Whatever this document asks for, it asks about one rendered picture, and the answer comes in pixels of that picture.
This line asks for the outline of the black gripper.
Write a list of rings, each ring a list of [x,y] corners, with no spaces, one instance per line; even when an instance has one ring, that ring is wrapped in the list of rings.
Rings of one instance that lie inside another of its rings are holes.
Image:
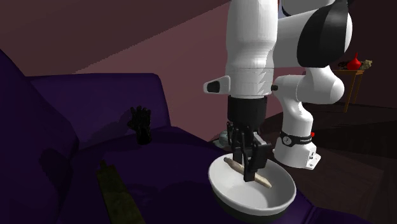
[[[266,110],[267,96],[257,99],[228,96],[227,139],[233,160],[239,164],[244,162],[245,182],[254,181],[256,172],[265,168],[270,155],[271,144],[266,143],[257,133],[265,121]],[[243,131],[238,125],[249,126],[252,130]]]

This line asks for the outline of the beige wooden stick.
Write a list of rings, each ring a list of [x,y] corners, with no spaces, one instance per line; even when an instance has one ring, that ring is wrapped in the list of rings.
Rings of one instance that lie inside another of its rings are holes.
[[[244,166],[239,164],[238,162],[232,160],[231,158],[228,157],[224,157],[223,161],[226,162],[230,168],[232,168],[234,171],[238,172],[241,175],[244,175]],[[266,187],[266,188],[271,188],[272,185],[270,184],[270,182],[268,181],[268,179],[264,178],[263,176],[259,175],[257,172],[254,172],[251,175],[251,179],[248,180],[248,182],[250,181],[255,181],[259,184],[261,184],[262,186]]]

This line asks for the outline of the white bowl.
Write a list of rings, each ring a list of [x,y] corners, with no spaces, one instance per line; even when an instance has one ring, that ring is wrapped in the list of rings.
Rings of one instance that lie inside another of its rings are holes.
[[[296,186],[289,173],[268,160],[257,173],[272,185],[267,188],[255,181],[245,182],[243,175],[234,171],[224,161],[232,154],[216,158],[208,170],[215,195],[232,209],[254,216],[270,216],[284,211],[295,199]]]

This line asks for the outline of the black hand figure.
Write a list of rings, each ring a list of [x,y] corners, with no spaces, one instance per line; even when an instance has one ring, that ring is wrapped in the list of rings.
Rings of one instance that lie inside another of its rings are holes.
[[[128,121],[128,128],[136,132],[136,140],[140,145],[151,142],[151,110],[138,106],[131,107],[131,119]]]

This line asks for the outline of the wooden side table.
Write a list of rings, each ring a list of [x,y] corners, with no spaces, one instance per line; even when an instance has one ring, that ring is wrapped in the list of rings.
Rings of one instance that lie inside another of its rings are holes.
[[[354,58],[349,62],[340,62],[338,69],[333,70],[333,73],[337,76],[350,76],[351,82],[349,84],[348,91],[346,93],[346,100],[344,104],[343,112],[346,113],[350,104],[355,104],[358,96],[361,80],[363,73],[366,69],[372,66],[371,60],[359,61],[358,54],[356,53]]]

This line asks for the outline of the olive green flat board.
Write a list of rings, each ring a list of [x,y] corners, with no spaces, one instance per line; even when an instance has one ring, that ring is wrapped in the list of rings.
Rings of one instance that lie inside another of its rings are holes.
[[[96,175],[111,224],[146,224],[114,165],[101,160]]]

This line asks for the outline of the dark purple sofa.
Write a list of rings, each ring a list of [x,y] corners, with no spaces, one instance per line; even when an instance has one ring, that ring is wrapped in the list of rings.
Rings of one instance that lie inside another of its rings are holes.
[[[128,128],[151,110],[151,142]],[[96,171],[116,167],[146,224],[246,224],[208,168],[223,150],[173,127],[155,74],[26,77],[0,50],[0,224],[111,224]]]

